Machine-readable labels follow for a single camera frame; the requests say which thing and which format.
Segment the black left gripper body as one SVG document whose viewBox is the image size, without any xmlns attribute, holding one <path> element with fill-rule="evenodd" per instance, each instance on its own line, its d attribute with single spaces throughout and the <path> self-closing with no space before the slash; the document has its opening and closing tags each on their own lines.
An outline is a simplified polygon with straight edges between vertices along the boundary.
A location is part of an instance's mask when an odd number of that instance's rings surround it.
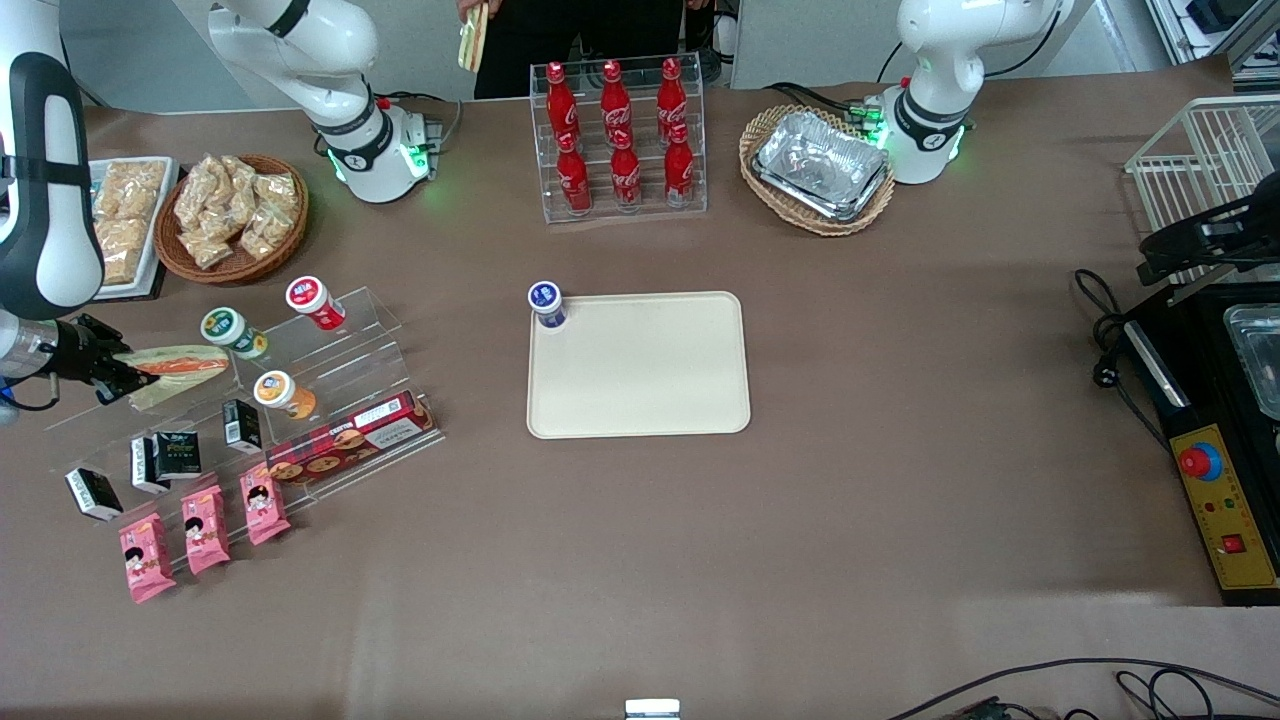
<svg viewBox="0 0 1280 720">
<path fill-rule="evenodd" d="M 1207 264 L 1248 269 L 1277 263 L 1277 195 L 1256 193 L 1248 200 L 1224 205 L 1220 213 L 1196 223 L 1201 259 Z"/>
</svg>

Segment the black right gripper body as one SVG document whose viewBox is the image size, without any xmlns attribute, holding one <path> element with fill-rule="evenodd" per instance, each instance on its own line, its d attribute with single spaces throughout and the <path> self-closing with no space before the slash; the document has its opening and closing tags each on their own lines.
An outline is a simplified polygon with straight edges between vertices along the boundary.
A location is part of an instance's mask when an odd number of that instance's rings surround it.
<svg viewBox="0 0 1280 720">
<path fill-rule="evenodd" d="M 105 387 L 125 379 L 124 364 L 116 360 L 125 351 L 124 336 L 87 313 L 70 320 L 56 320 L 56 342 L 47 369 L 60 379 Z"/>
</svg>

